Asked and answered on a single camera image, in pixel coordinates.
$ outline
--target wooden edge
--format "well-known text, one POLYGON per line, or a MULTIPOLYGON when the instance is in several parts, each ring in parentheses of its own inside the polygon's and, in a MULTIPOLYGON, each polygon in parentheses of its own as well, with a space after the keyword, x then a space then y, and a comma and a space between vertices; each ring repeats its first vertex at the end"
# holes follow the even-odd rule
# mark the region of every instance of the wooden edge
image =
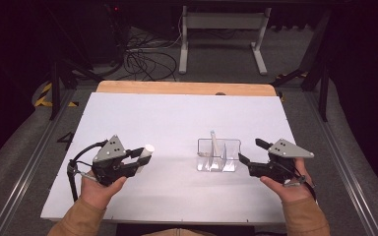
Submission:
POLYGON ((270 85, 221 84, 221 83, 182 83, 182 82, 134 82, 103 81, 96 92, 148 93, 148 94, 203 94, 276 96, 270 85))

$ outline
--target dark floor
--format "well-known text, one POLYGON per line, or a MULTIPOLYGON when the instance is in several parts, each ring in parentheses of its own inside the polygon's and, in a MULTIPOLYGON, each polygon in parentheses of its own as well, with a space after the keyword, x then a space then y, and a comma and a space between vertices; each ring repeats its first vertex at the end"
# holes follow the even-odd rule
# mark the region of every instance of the dark floor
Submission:
MULTIPOLYGON (((276 75, 297 68, 312 31, 283 29, 266 32, 262 54, 268 76, 259 75, 249 49, 250 38, 254 36, 253 32, 243 31, 232 39, 222 40, 209 34, 197 34, 190 40, 187 74, 174 73, 175 80, 268 84, 276 75)), ((178 45, 161 52, 170 54, 177 61, 179 59, 178 45)), ((166 59, 159 60, 172 65, 166 59)), ((153 72, 159 77, 164 73, 167 73, 164 68, 153 72)), ((120 70, 108 79, 124 75, 125 72, 120 70)), ((139 75, 136 80, 143 78, 144 75, 139 75)), ((327 215, 332 235, 378 235, 378 179, 348 127, 335 86, 330 84, 329 122, 321 123, 314 109, 318 90, 302 92, 298 86, 301 82, 302 79, 295 79, 277 91, 283 93, 283 108, 296 143, 317 155, 307 162, 307 167, 318 185, 318 203, 327 215)), ((3 212, 0 215, 0 235, 45 235, 53 225, 39 216, 66 153, 66 144, 57 140, 75 132, 95 88, 93 81, 80 81, 76 90, 63 90, 63 97, 78 101, 79 106, 65 108, 53 122, 48 120, 50 107, 37 107, 0 150, 0 213, 3 212), (17 195, 13 190, 22 191, 17 195)), ((274 225, 257 226, 255 230, 284 232, 283 227, 274 225)), ((116 225, 103 223, 99 235, 116 235, 116 225)))

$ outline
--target hand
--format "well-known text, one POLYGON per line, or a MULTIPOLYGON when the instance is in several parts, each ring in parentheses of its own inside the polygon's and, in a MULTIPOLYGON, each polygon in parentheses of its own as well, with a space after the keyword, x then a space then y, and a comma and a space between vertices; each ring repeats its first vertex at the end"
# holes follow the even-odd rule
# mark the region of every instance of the hand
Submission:
MULTIPOLYGON (((303 160, 303 158, 296 158, 294 163, 298 172, 301 175, 306 176, 306 182, 313 186, 311 176, 308 174, 308 171, 306 171, 305 161, 303 160)), ((262 176, 260 178, 260 181, 262 181, 267 187, 273 190, 279 196, 279 198, 281 198, 282 202, 285 203, 312 198, 312 194, 303 184, 300 186, 284 187, 281 183, 276 182, 266 176, 262 176)))
MULTIPOLYGON (((88 174, 94 176, 92 171, 88 172, 88 174)), ((106 187, 98 182, 82 177, 81 198, 96 208, 106 209, 112 196, 122 189, 126 180, 126 177, 121 177, 106 187)))

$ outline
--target sleeve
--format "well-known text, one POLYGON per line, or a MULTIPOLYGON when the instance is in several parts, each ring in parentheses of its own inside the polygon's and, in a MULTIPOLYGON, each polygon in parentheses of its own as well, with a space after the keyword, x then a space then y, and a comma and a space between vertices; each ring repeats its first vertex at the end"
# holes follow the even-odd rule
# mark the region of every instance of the sleeve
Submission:
POLYGON ((282 203, 289 236, 326 236, 330 226, 324 212, 312 198, 282 203))
POLYGON ((91 206, 81 198, 78 198, 62 220, 51 228, 48 236, 94 236, 99 230, 104 214, 105 210, 91 206))

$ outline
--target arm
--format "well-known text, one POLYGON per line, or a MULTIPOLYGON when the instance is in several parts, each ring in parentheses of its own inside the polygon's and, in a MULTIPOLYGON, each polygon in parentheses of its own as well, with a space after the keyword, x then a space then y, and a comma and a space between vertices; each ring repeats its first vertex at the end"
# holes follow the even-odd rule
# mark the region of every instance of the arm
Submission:
MULTIPOLYGON (((303 158, 295 160, 296 169, 307 177, 312 186, 312 180, 305 169, 303 158)), ((282 184, 263 176, 260 180, 272 189, 282 200, 283 213, 289 236, 326 236, 330 235, 330 226, 325 214, 304 186, 284 187, 282 184)))
POLYGON ((126 178, 121 177, 105 187, 83 177, 81 196, 63 219, 51 228, 48 235, 96 235, 109 201, 122 189, 125 181, 126 178))

